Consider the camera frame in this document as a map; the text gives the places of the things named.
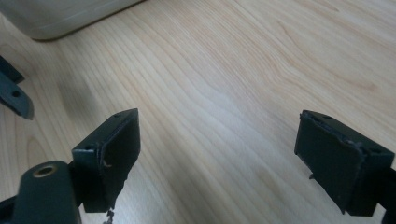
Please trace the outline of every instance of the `wooden table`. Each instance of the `wooden table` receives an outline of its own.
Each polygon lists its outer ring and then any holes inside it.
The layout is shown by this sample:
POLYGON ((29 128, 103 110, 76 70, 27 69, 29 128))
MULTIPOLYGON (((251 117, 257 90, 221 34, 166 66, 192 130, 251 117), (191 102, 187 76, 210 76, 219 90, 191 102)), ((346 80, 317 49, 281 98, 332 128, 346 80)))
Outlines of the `wooden table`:
MULTIPOLYGON (((142 152, 116 223, 379 223, 342 215, 294 155, 299 114, 396 148, 396 2, 149 0, 36 42, 0 17, 33 121, 0 106, 0 200, 110 115, 139 108, 142 152)), ((105 214, 82 212, 83 223, 105 214)))

